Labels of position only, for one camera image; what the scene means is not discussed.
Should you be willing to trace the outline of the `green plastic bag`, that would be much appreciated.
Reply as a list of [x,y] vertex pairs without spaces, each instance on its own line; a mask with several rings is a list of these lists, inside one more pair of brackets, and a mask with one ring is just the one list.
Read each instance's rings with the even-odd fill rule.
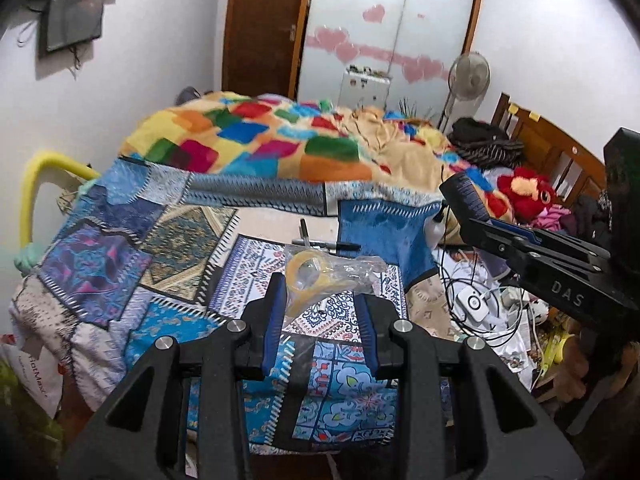
[[61,426],[1,362],[1,478],[56,479],[63,454]]

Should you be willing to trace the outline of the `wooden headboard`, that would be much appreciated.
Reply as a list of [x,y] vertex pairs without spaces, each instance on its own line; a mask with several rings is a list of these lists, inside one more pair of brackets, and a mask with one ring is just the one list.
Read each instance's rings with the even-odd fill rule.
[[565,207],[581,195],[596,200],[605,190],[605,166],[596,155],[553,122],[520,107],[508,94],[498,99],[491,125],[523,143],[524,165],[549,178]]

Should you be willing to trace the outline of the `black marker pen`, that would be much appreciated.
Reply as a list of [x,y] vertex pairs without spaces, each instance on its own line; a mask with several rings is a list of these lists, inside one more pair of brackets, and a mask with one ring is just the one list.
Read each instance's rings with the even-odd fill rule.
[[312,240],[309,236],[308,226],[305,219],[299,220],[299,238],[294,238],[292,244],[296,246],[315,247],[334,252],[359,252],[361,246],[352,242],[327,242],[326,240]]

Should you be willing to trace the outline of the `clear plastic bag with tape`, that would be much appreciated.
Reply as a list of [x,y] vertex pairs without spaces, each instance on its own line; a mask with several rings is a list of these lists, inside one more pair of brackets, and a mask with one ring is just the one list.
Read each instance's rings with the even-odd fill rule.
[[284,276],[288,288],[285,315],[297,318],[322,300],[344,292],[368,294],[386,272],[378,256],[346,258],[306,246],[286,245]]

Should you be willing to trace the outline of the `white sticker covered box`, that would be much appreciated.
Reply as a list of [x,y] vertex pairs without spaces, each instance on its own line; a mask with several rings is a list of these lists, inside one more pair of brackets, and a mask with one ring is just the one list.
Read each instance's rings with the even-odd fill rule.
[[338,105],[352,110],[367,106],[385,110],[391,83],[389,74],[351,65],[343,74]]

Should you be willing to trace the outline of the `white red shopping bag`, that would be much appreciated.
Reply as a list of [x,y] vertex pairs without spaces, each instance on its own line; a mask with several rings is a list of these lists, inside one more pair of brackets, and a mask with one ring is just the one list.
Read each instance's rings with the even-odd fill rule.
[[12,335],[1,337],[1,357],[12,368],[22,386],[50,418],[55,418],[63,393],[63,374],[58,361],[44,347],[39,358],[17,348]]

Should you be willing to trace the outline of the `red plush toy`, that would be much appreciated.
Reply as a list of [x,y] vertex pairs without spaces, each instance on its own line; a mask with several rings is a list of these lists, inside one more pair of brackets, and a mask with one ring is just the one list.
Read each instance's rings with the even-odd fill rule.
[[508,198],[515,219],[521,223],[533,222],[556,202],[556,193],[548,178],[532,168],[515,168],[512,174],[498,177],[497,186]]

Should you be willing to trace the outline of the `purple black spray bottle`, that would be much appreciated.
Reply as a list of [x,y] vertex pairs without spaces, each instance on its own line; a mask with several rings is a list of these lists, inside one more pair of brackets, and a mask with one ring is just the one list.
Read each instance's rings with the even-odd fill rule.
[[472,220],[488,223],[491,219],[480,194],[476,192],[472,180],[462,172],[453,174],[439,185],[449,208],[460,226],[467,226]]

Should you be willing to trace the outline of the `standing electric fan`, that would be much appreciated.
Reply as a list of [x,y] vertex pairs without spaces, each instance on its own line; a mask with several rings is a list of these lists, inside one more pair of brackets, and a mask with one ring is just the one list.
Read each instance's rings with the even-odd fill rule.
[[450,67],[447,84],[448,96],[438,122],[440,131],[444,131],[450,122],[457,102],[476,101],[484,96],[490,84],[488,61],[476,51],[459,55]]

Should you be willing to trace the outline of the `blue patchwork bedsheet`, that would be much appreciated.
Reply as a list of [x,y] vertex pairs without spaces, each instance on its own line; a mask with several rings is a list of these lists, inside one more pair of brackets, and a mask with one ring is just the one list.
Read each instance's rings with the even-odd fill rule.
[[[383,260],[371,288],[406,318],[436,272],[424,224],[441,203],[386,183],[194,174],[117,159],[18,286],[15,342],[58,363],[98,408],[154,340],[206,337],[262,298],[302,224],[314,240],[341,243],[344,257]],[[288,315],[272,369],[243,389],[257,453],[393,437],[397,387],[366,367],[349,290]]]

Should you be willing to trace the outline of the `white wardrobe with pink hearts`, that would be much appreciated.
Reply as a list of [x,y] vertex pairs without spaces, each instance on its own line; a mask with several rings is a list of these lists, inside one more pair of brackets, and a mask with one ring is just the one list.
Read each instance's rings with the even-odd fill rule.
[[299,101],[338,104],[347,67],[392,77],[386,110],[435,118],[454,60],[469,50],[482,0],[310,0]]

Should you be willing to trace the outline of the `black striped clothes pile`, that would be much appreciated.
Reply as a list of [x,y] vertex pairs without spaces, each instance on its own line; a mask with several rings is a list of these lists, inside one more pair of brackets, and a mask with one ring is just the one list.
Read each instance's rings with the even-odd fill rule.
[[457,153],[480,170],[496,167],[514,169],[524,162],[524,144],[513,140],[499,127],[461,117],[452,125],[448,140]]

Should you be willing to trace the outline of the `colourful checked blanket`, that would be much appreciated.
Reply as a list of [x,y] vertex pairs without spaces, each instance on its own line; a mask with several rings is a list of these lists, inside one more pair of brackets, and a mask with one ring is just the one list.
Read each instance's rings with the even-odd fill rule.
[[142,120],[120,152],[198,174],[244,174],[308,182],[372,181],[435,193],[463,172],[491,217],[511,222],[506,196],[424,119],[352,110],[278,94],[204,94]]

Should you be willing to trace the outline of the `brown wooden door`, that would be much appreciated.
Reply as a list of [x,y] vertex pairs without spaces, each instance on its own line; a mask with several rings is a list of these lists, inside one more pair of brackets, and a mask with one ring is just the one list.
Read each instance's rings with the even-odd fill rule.
[[228,0],[221,88],[290,96],[305,13],[306,0]]

